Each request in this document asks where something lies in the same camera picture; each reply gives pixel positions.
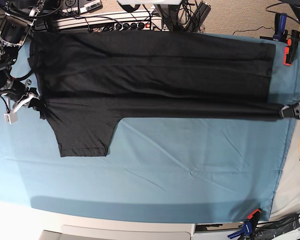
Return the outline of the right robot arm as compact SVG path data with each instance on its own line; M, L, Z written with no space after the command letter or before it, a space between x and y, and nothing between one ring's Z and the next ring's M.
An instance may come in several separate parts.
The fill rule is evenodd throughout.
M22 77L11 75L12 66L26 40L33 41L33 27L44 10L45 0L6 0L0 2L4 17L0 23L0 98L6 108L4 120L13 124L18 121L17 111L31 108L40 97L29 77L34 73L38 63L38 47L34 47L35 55L29 73Z

